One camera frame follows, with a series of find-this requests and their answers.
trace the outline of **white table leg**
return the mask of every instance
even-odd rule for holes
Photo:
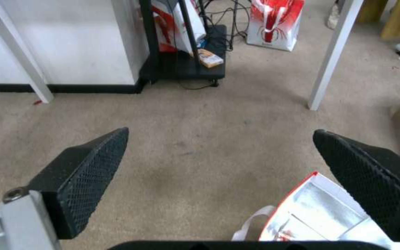
[[[0,5],[0,37],[11,50],[15,58],[31,78],[30,86],[44,103],[53,100],[53,94],[46,85],[46,80],[36,63],[33,55],[24,44],[21,36],[16,30],[15,25],[6,13],[5,9]]]
[[[342,53],[363,2],[364,0],[346,0],[343,5],[342,13],[340,14],[339,21],[327,49],[327,54],[320,67],[311,97],[308,101],[308,107],[311,110],[317,110],[320,102],[324,98],[334,68],[338,63],[340,54]]]

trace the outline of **shopping bag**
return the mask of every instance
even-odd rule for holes
[[[195,43],[205,37],[206,31],[195,9],[195,2],[183,0],[186,4]],[[151,0],[159,49],[161,52],[181,50],[192,55],[186,25],[178,0]]]
[[[247,43],[292,51],[305,0],[252,0]]]
[[[245,240],[252,218],[269,216],[260,241],[363,241],[400,250],[349,193],[314,172],[279,203],[257,211],[232,240]]]

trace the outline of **white bag handle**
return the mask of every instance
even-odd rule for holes
[[[249,217],[245,221],[245,223],[243,223],[243,226],[239,231],[234,233],[231,241],[244,241],[246,239],[246,235],[248,234],[249,226],[251,225],[251,222],[254,219],[254,217],[257,217],[259,215],[270,216],[273,213],[274,209],[275,206],[271,205],[259,209],[259,211],[255,212],[253,215],[251,215],[251,217]]]

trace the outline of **white bag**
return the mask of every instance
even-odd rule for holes
[[[318,172],[306,177],[277,209],[266,206],[252,215],[232,241],[245,240],[257,215],[270,216],[259,241],[363,241],[400,250],[400,242],[393,242],[345,189]]]
[[[305,0],[252,0],[248,44],[292,51]]]

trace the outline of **black baseboard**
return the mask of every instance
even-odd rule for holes
[[[138,80],[135,85],[92,85],[92,84],[48,84],[53,93],[121,93],[139,94],[146,81]],[[0,84],[0,92],[33,92],[29,84]]]

